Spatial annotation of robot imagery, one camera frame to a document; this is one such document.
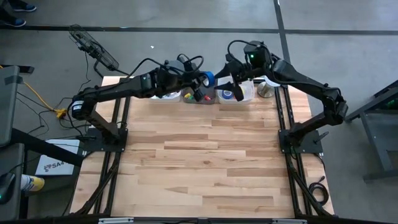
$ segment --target spray can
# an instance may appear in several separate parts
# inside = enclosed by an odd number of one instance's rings
[[[41,190],[43,186],[44,186],[43,178],[22,174],[21,190],[35,192]]]

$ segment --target bracket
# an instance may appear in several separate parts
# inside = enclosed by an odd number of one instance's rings
[[[93,139],[85,141],[85,150],[91,152],[123,152],[126,148],[129,130],[127,128],[119,128],[118,131],[119,141],[117,144],[104,144],[101,131],[96,128],[89,128],[86,136]]]
[[[325,136],[324,134],[319,135],[317,130],[314,130],[306,134],[303,141],[299,147],[292,147],[292,145],[287,141],[287,135],[289,130],[279,130],[279,145],[280,151],[282,153],[323,153],[321,139]]]

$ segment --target concrete floor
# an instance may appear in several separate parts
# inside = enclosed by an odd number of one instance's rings
[[[31,0],[35,13],[18,14],[28,25],[173,28],[278,29],[273,0]],[[398,1],[395,0],[279,0],[285,29],[303,30],[398,30]],[[132,70],[145,57],[159,61],[183,52],[205,58],[203,69],[217,72],[224,63],[226,45],[234,39],[264,40],[282,56],[279,34],[211,32],[92,32],[120,63]],[[233,48],[242,55],[241,45]],[[397,35],[287,35],[287,48],[296,69],[320,82],[341,88],[354,111],[370,96],[397,79]],[[0,30],[0,63],[31,65],[36,68],[24,80],[56,105],[73,96],[85,79],[86,63],[66,31]],[[90,86],[101,79],[89,58]],[[140,71],[152,69],[145,64]],[[34,95],[25,87],[19,91]],[[23,99],[36,111],[43,108]],[[322,110],[310,98],[313,114]],[[53,114],[44,113],[50,131],[40,138],[76,135],[75,130],[59,126]],[[30,131],[39,125],[36,114],[18,103],[14,126]],[[44,132],[44,128],[33,135]],[[365,184],[364,174],[377,172],[380,165],[370,147],[360,120],[351,124],[325,127],[330,134],[322,140],[326,174],[335,212],[340,217],[382,222],[398,222],[398,181]],[[60,215],[71,189],[51,192],[31,200],[30,215]]]

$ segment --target blue tape roll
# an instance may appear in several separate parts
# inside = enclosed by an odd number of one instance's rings
[[[231,91],[226,91],[226,90],[223,90],[221,96],[222,96],[224,99],[226,99],[226,100],[232,99],[232,97],[234,97],[234,95],[232,94]]]
[[[214,86],[216,81],[214,79],[213,73],[212,72],[203,72],[203,74],[206,77],[206,79],[203,81],[203,86],[205,86],[206,88]]]

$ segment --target wooden tabletop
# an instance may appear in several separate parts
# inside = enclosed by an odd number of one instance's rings
[[[119,77],[104,77],[103,85],[118,81]],[[295,120],[311,118],[306,94],[289,90]],[[108,101],[98,103],[96,110],[111,121],[113,107],[114,101]],[[131,98],[127,123],[129,137],[112,216],[294,217],[285,158],[277,139],[275,97],[264,99],[256,94],[249,105],[153,103]],[[103,152],[95,152],[84,160],[71,212],[81,208],[97,187],[103,157]],[[308,184],[325,175],[317,157],[302,157]],[[107,192],[105,189],[102,209]],[[304,211],[300,190],[298,195]],[[325,208],[333,213],[330,199]]]

